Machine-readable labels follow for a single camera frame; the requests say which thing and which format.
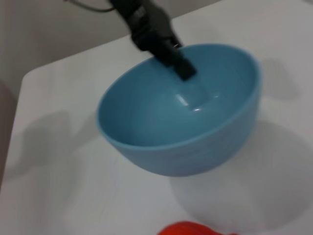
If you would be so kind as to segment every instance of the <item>red object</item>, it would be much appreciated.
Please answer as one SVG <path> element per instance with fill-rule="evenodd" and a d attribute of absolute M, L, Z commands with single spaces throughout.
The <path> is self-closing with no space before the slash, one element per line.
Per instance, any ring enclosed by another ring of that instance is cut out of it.
<path fill-rule="evenodd" d="M 158 235 L 222 235 L 222 234 L 219 234 L 204 225 L 184 221 L 166 227 Z"/>

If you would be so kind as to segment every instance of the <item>cable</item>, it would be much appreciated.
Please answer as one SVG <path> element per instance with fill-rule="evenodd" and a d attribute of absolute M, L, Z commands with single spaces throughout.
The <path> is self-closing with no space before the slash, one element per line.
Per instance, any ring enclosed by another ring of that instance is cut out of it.
<path fill-rule="evenodd" d="M 88 11 L 93 11 L 93 12 L 98 12 L 98 13 L 107 13 L 107 12 L 111 12 L 113 10 L 115 10 L 114 7 L 112 8 L 108 8 L 108 9 L 99 9 L 99 8 L 95 8 L 95 7 L 92 7 L 92 6 L 89 6 L 89 5 L 86 5 L 84 3 L 81 3 L 79 1 L 76 1 L 76 0 L 64 0 L 64 1 L 68 1 L 76 6 L 79 6 L 85 10 L 88 10 Z"/>

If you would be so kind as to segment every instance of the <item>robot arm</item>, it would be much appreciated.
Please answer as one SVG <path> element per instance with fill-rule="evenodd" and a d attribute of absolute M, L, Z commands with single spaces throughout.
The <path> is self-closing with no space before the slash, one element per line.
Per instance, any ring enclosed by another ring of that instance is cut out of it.
<path fill-rule="evenodd" d="M 182 80 L 196 73 L 178 50 L 181 43 L 171 29 L 167 14 L 150 0 L 110 0 L 128 24 L 132 40 L 142 51 L 149 51 L 161 63 L 172 67 Z"/>

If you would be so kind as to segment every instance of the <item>white table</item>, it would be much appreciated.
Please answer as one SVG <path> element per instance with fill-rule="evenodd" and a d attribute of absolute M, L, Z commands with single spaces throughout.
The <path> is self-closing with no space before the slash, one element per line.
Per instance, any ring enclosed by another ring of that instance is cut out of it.
<path fill-rule="evenodd" d="M 167 178 L 129 163 L 98 133 L 109 85 L 149 57 L 128 37 L 23 80 L 0 194 L 1 235 L 155 235 L 192 220 L 222 232 L 313 232 L 313 5 L 223 0 L 174 19 L 186 45 L 229 43 L 264 69 L 260 121 L 232 160 Z"/>

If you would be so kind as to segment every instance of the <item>blue bowl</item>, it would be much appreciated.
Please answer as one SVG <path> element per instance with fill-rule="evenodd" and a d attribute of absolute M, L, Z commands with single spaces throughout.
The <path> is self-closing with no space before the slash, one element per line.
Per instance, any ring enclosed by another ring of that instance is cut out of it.
<path fill-rule="evenodd" d="M 166 176 L 213 169 L 234 156 L 256 122 L 261 76 L 247 52 L 195 45 L 198 73 L 183 82 L 151 58 L 121 76 L 98 108 L 103 136 L 137 166 Z"/>

